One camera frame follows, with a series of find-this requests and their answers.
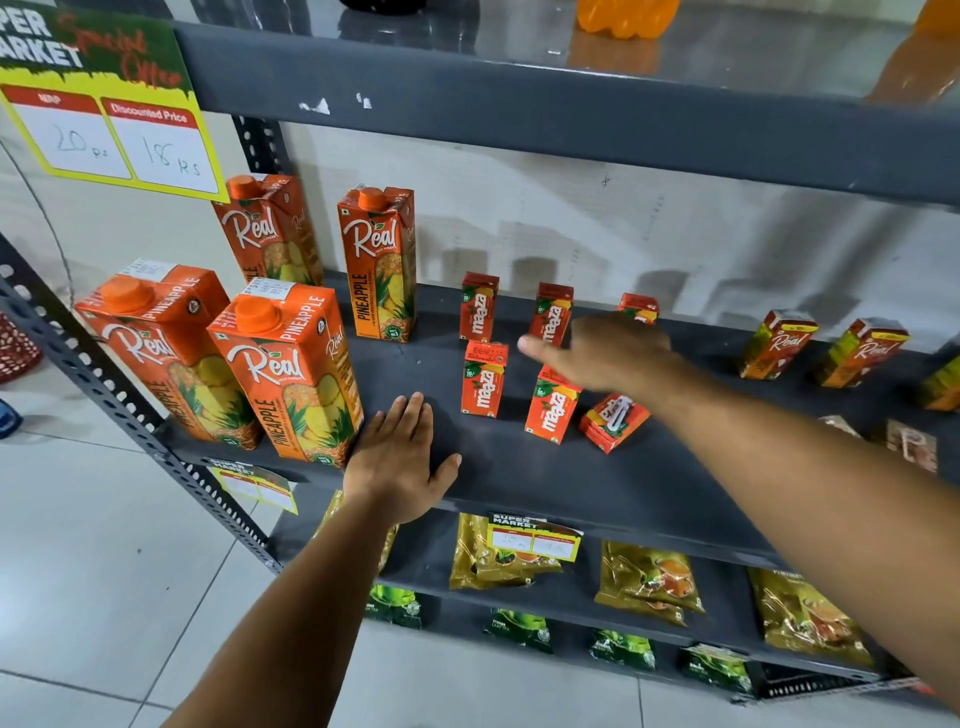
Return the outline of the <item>person's right hand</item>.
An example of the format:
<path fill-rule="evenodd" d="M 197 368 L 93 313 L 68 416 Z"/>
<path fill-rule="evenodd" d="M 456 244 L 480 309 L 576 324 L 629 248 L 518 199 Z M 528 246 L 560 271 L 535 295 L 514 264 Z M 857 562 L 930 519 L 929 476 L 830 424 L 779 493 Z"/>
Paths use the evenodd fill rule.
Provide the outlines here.
<path fill-rule="evenodd" d="M 654 324 L 621 312 L 572 321 L 569 346 L 574 375 L 562 375 L 582 389 L 640 398 L 675 359 L 669 338 Z"/>

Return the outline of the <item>person's left forearm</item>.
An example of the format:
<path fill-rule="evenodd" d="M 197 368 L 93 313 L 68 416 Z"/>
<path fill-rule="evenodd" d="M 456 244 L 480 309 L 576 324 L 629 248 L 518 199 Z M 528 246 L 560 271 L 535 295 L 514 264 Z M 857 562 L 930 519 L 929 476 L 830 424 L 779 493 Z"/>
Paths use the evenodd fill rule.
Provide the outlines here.
<path fill-rule="evenodd" d="M 346 493 L 161 728 L 325 728 L 404 502 L 396 483 Z"/>

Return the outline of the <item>person's right forearm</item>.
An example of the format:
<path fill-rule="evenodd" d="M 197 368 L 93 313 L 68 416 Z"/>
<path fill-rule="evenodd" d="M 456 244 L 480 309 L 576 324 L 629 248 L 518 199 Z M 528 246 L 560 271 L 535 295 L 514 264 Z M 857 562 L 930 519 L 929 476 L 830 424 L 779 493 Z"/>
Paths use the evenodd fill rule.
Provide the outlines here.
<path fill-rule="evenodd" d="M 633 362 L 636 398 L 788 565 L 960 717 L 960 490 L 669 350 Z"/>

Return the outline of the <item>group of small red cartons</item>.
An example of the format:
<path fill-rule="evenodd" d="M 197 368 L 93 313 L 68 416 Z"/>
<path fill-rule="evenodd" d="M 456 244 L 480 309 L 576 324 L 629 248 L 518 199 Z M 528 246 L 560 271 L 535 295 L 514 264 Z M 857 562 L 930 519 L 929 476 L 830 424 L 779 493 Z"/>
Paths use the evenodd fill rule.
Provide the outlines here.
<path fill-rule="evenodd" d="M 462 375 L 463 414 L 496 418 L 501 402 L 509 347 L 493 341 L 499 278 L 469 272 L 462 281 L 460 337 L 466 341 Z M 541 282 L 536 291 L 529 334 L 544 343 L 562 344 L 571 320 L 574 289 Z M 559 445 L 567 434 L 582 389 L 548 366 L 534 385 L 524 430 Z M 609 454 L 650 418 L 646 408 L 629 396 L 610 393 L 580 418 L 579 430 L 603 453 Z"/>

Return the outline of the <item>gold snack packet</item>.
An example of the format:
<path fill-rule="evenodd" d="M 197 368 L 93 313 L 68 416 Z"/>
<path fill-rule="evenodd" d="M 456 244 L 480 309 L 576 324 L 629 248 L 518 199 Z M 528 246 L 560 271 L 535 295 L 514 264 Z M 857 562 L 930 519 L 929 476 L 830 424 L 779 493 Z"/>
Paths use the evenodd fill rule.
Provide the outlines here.
<path fill-rule="evenodd" d="M 602 540 L 594 601 L 678 627 L 707 613 L 688 555 L 615 540 Z"/>
<path fill-rule="evenodd" d="M 325 511 L 325 513 L 324 513 L 324 515 L 323 515 L 323 517 L 322 517 L 322 519 L 321 519 L 321 521 L 320 521 L 320 523 L 319 523 L 316 531 L 314 532 L 313 536 L 311 537 L 311 540 L 313 540 L 314 538 L 316 538 L 316 537 L 321 533 L 321 531 L 323 530 L 324 526 L 330 521 L 330 519 L 331 519 L 331 518 L 338 512 L 338 510 L 341 508 L 342 502 L 343 502 L 343 491 L 342 491 L 342 490 L 336 490 L 336 491 L 334 491 L 333 495 L 332 495 L 331 498 L 330 498 L 330 502 L 329 502 L 329 504 L 328 504 L 327 507 L 326 507 L 326 511 Z M 400 525 L 399 525 L 399 524 L 395 524 L 395 525 L 393 525 L 393 526 L 388 530 L 388 532 L 387 532 L 387 536 L 386 536 L 386 539 L 385 539 L 385 541 L 384 541 L 384 545 L 383 545 L 383 548 L 382 548 L 382 551 L 381 551 L 381 556 L 380 556 L 380 559 L 379 559 L 379 562 L 378 562 L 378 568 L 377 568 L 377 573 L 378 573 L 378 575 L 383 572 L 384 568 L 385 568 L 386 565 L 387 565 L 387 562 L 388 562 L 388 560 L 389 560 L 389 557 L 390 557 L 390 554 L 391 554 L 391 550 L 392 550 L 393 544 L 394 544 L 394 542 L 395 542 L 395 540 L 396 540 L 396 538 L 397 538 L 397 535 L 398 535 L 398 531 L 399 531 L 399 530 L 400 530 Z"/>
<path fill-rule="evenodd" d="M 764 642 L 776 649 L 875 666 L 860 626 L 801 575 L 749 567 Z"/>
<path fill-rule="evenodd" d="M 459 515 L 450 590 L 527 587 L 538 576 L 563 571 L 556 559 L 491 546 L 488 528 L 485 516 Z"/>

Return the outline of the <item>large orange pineapple juice carton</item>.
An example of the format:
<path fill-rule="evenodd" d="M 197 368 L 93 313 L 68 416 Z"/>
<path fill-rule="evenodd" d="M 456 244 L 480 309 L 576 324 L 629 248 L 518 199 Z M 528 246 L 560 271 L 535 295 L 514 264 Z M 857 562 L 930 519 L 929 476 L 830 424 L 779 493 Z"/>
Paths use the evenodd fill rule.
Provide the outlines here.
<path fill-rule="evenodd" d="M 212 207 L 244 279 L 322 286 L 324 269 L 297 176 L 238 175 Z"/>
<path fill-rule="evenodd" d="M 213 271 L 139 258 L 75 308 L 189 434 L 252 451 L 263 428 L 208 331 L 229 303 Z"/>
<path fill-rule="evenodd" d="M 207 330 L 280 457 L 346 466 L 364 408 L 332 288 L 256 277 Z"/>
<path fill-rule="evenodd" d="M 417 321 L 414 191 L 357 184 L 338 213 L 356 334 L 407 343 Z"/>

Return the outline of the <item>small yellow price label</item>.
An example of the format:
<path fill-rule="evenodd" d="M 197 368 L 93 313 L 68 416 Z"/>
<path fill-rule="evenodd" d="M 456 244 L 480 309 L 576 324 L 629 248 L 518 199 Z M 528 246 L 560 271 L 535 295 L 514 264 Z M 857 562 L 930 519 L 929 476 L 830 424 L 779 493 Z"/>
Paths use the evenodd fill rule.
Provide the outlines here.
<path fill-rule="evenodd" d="M 584 532 L 533 516 L 489 512 L 486 542 L 497 552 L 522 554 L 521 559 L 576 561 Z"/>
<path fill-rule="evenodd" d="M 206 466 L 232 495 L 241 495 L 258 503 L 272 504 L 298 515 L 294 485 L 281 475 L 252 464 L 212 458 Z"/>

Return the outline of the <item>grey metal shelf rack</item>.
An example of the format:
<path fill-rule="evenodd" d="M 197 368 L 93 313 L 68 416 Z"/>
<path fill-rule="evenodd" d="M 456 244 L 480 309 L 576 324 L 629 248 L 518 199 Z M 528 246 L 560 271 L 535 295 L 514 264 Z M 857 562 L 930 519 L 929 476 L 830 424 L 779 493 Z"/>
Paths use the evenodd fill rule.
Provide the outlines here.
<path fill-rule="evenodd" d="M 562 68 L 523 65 L 513 61 L 482 58 L 453 52 L 450 43 L 465 35 L 460 31 L 479 29 L 479 15 L 428 15 L 440 20 L 439 31 L 431 35 L 415 35 L 426 31 L 426 19 L 417 16 L 385 17 L 364 15 L 345 10 L 347 20 L 354 22 L 355 36 L 320 36 L 316 53 L 309 48 L 305 35 L 242 30 L 229 26 L 174 23 L 197 58 L 213 58 L 210 43 L 250 43 L 241 36 L 251 34 L 249 46 L 255 50 L 282 51 L 314 56 L 332 48 L 334 60 L 348 53 L 359 52 L 361 61 L 399 60 L 401 70 L 409 67 L 452 71 L 452 82 L 480 78 L 477 74 L 491 71 L 495 91 L 506 91 L 508 100 L 519 98 L 522 91 L 508 90 L 508 81 L 516 80 L 534 91 L 553 91 L 553 86 L 538 80 L 521 80 L 529 70 L 534 77 L 549 73 L 568 74 Z M 427 46 L 427 40 L 433 43 Z M 279 574 L 306 546 L 312 535 L 308 526 L 319 524 L 321 496 L 319 489 L 332 492 L 341 485 L 341 470 L 321 465 L 284 459 L 269 443 L 260 443 L 253 451 L 232 449 L 224 443 L 203 443 L 192 439 L 170 418 L 162 417 L 149 402 L 135 391 L 137 386 L 126 377 L 93 341 L 79 323 L 66 323 L 67 311 L 19 251 L 0 234 L 0 261 L 9 274 L 0 275 L 0 310 L 16 324 L 27 329 L 31 340 L 41 347 L 49 361 L 66 374 L 91 403 L 114 418 L 126 436 L 138 445 L 154 464 L 164 469 L 204 510 L 216 518 L 236 539 L 256 556 L 268 570 Z M 687 648 L 705 643 L 736 652 L 749 662 L 776 664 L 811 673 L 832 674 L 865 681 L 914 676 L 896 658 L 883 650 L 871 637 L 865 637 L 874 667 L 868 668 L 830 657 L 814 657 L 768 645 L 762 638 L 762 625 L 748 568 L 786 569 L 786 562 L 774 552 L 756 528 L 748 523 L 731 499 L 702 465 L 694 461 L 685 447 L 660 425 L 642 434 L 638 443 L 621 447 L 616 455 L 603 454 L 596 445 L 577 433 L 569 445 L 547 444 L 522 434 L 520 400 L 508 398 L 507 415 L 500 419 L 471 418 L 451 414 L 459 403 L 460 378 L 448 370 L 458 365 L 460 372 L 463 350 L 454 343 L 453 289 L 428 285 L 418 294 L 423 306 L 423 328 L 416 329 L 411 353 L 399 352 L 401 345 L 386 349 L 373 343 L 358 344 L 359 383 L 362 394 L 371 397 L 373 405 L 385 405 L 388 395 L 399 392 L 402 385 L 426 385 L 427 395 L 435 395 L 440 415 L 440 431 L 435 441 L 439 455 L 447 455 L 456 446 L 466 446 L 465 459 L 458 481 L 437 508 L 443 512 L 486 515 L 487 512 L 530 516 L 551 523 L 569 526 L 584 533 L 586 564 L 575 565 L 562 577 L 548 578 L 545 585 L 507 589 L 505 596 L 486 599 L 479 591 L 472 594 L 448 588 L 440 568 L 452 563 L 456 530 L 455 516 L 427 516 L 423 525 L 413 528 L 413 535 L 401 536 L 394 551 L 395 565 L 388 564 L 383 582 L 390 587 L 410 589 L 428 594 L 436 600 L 464 601 L 480 605 L 515 606 L 524 612 L 537 612 L 566 627 L 578 625 L 586 635 L 590 627 L 617 629 L 631 634 L 648 633 L 659 643 Z M 882 365 L 879 379 L 866 388 L 841 394 L 840 390 L 816 387 L 802 371 L 788 373 L 771 385 L 750 383 L 734 374 L 735 346 L 745 345 L 744 330 L 707 325 L 690 321 L 666 320 L 662 323 L 674 346 L 682 354 L 705 367 L 724 383 L 755 393 L 782 407 L 810 415 L 839 415 L 852 426 L 871 426 L 880 432 L 881 419 L 915 421 L 915 429 L 938 440 L 940 473 L 960 487 L 960 414 L 943 414 L 914 409 L 912 385 L 932 374 L 934 365 L 945 364 L 946 353 L 923 354 L 908 350 L 892 365 Z M 303 505 L 309 511 L 302 518 L 317 521 L 302 525 L 295 516 L 282 516 L 270 536 L 249 520 L 246 512 L 222 486 L 214 484 L 208 470 L 210 459 L 217 458 L 252 465 L 297 483 L 312 483 L 307 488 Z M 599 568 L 601 541 L 638 542 L 643 546 L 680 552 L 691 557 L 701 594 L 706 599 L 706 615 L 694 614 L 687 627 L 675 627 L 650 616 L 601 608 L 594 603 L 588 587 L 589 577 Z"/>

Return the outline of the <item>green packet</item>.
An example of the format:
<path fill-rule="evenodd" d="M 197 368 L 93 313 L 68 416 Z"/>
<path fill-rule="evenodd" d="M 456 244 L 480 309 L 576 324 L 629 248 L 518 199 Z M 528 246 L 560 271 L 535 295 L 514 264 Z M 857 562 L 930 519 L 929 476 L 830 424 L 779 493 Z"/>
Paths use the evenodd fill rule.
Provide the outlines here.
<path fill-rule="evenodd" d="M 420 630 L 424 626 L 424 607 L 414 590 L 374 584 L 366 599 L 365 618 Z"/>
<path fill-rule="evenodd" d="M 491 611 L 483 632 L 523 649 L 554 653 L 549 621 L 540 615 L 495 609 Z"/>
<path fill-rule="evenodd" d="M 749 661 L 737 652 L 705 643 L 679 650 L 678 669 L 688 678 L 738 696 L 753 698 Z"/>
<path fill-rule="evenodd" d="M 653 673 L 656 670 L 654 649 L 646 637 L 596 629 L 587 652 L 594 660 L 635 672 Z"/>

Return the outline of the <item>orange drink bottle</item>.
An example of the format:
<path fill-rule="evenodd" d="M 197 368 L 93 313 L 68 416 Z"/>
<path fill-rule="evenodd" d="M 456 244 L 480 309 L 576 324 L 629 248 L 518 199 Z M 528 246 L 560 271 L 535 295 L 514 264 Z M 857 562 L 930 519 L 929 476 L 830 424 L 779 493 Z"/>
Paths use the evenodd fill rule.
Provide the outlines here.
<path fill-rule="evenodd" d="M 672 24 L 681 0 L 578 0 L 579 27 L 618 40 L 654 41 Z"/>

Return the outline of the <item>red perforated basket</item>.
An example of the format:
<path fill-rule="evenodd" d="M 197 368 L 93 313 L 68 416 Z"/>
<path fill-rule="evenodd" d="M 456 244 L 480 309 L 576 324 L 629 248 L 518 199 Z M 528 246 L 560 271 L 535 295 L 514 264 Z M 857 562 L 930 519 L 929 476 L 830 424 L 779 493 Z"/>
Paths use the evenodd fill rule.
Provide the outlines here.
<path fill-rule="evenodd" d="M 26 376 L 42 358 L 42 349 L 0 311 L 0 385 Z"/>

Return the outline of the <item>dark drink bottle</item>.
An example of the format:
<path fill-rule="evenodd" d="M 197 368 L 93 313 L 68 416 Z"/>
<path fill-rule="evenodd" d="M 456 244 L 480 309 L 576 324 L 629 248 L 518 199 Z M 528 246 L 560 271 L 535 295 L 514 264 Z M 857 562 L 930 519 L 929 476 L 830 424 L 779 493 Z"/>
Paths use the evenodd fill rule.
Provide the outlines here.
<path fill-rule="evenodd" d="M 345 8 L 382 17 L 407 17 L 418 14 L 427 0 L 339 0 Z"/>

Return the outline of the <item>small pale juice carton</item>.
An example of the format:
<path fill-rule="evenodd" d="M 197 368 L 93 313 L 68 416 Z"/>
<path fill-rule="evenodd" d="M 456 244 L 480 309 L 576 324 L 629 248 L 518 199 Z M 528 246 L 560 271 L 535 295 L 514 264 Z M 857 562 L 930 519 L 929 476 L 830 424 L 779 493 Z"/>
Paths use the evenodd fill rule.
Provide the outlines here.
<path fill-rule="evenodd" d="M 882 439 L 886 449 L 933 475 L 939 474 L 938 440 L 895 419 L 888 419 Z"/>

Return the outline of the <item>black perforated basket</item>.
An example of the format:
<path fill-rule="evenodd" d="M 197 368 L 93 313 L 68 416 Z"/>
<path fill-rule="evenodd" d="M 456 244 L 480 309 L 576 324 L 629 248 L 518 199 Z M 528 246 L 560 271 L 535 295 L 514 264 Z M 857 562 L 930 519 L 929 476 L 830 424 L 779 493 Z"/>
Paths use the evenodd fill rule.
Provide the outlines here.
<path fill-rule="evenodd" d="M 921 681 L 912 675 L 865 681 L 759 661 L 749 662 L 747 670 L 756 702 L 874 696 L 911 690 L 921 685 Z"/>

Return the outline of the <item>large yellow green price sign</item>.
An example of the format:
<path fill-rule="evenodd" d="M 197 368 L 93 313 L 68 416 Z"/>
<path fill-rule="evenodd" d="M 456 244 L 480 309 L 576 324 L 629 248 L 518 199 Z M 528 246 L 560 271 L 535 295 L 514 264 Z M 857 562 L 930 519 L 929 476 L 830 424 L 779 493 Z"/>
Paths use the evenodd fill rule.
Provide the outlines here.
<path fill-rule="evenodd" d="M 169 20 L 0 0 L 0 105 L 51 175 L 229 199 Z"/>

